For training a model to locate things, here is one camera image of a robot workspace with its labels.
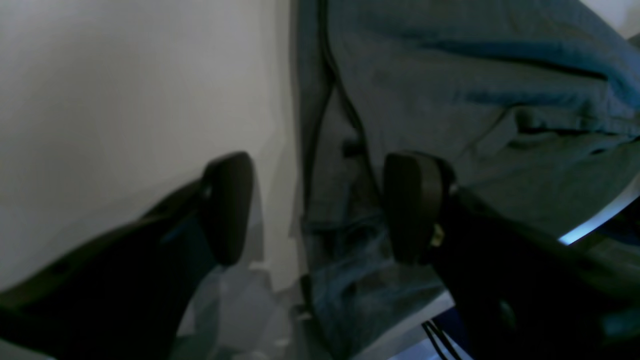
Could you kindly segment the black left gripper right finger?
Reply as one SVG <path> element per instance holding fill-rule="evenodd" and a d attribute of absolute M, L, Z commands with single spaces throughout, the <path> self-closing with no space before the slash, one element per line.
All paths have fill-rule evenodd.
<path fill-rule="evenodd" d="M 386 156 L 394 258 L 429 265 L 452 296 L 476 360 L 637 360 L 639 279 L 497 214 L 444 161 Z"/>

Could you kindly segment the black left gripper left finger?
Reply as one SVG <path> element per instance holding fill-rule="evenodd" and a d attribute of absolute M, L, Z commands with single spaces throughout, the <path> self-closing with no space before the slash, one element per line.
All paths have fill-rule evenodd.
<path fill-rule="evenodd" d="M 255 170 L 209 162 L 138 219 L 1 292 L 4 341 L 57 360 L 166 360 L 190 299 L 243 254 Z"/>

